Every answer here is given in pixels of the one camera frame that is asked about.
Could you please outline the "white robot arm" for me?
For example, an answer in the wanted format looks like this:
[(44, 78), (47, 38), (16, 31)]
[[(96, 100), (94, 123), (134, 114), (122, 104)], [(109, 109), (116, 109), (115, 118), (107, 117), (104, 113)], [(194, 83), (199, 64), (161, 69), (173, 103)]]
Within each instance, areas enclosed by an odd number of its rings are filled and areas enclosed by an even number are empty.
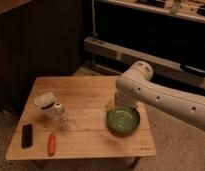
[(152, 77), (147, 62), (135, 62), (117, 77), (116, 92), (106, 109), (132, 107), (140, 101), (205, 131), (205, 96), (153, 83)]

